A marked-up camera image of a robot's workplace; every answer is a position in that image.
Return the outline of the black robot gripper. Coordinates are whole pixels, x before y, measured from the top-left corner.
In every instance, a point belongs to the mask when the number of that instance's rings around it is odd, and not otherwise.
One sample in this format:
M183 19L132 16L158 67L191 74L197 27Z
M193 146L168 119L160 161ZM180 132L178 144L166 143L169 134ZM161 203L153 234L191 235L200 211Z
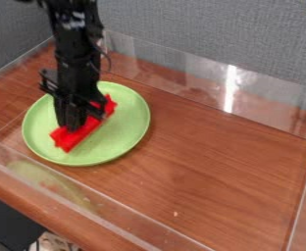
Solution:
M75 131L87 116L101 119L106 104L97 89L100 80L100 50L71 55L54 50L55 69L39 71L39 89L51 96L57 124Z

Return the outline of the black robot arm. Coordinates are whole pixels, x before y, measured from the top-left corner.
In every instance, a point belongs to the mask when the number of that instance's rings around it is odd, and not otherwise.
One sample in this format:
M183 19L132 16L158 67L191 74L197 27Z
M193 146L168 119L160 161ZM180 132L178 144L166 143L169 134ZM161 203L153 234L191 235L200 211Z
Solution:
M105 117L105 96L97 89L100 56L97 42L102 23L95 0L37 0L46 11L54 38L57 68L41 70L39 89L53 97L57 124L70 132L85 124L87 116Z

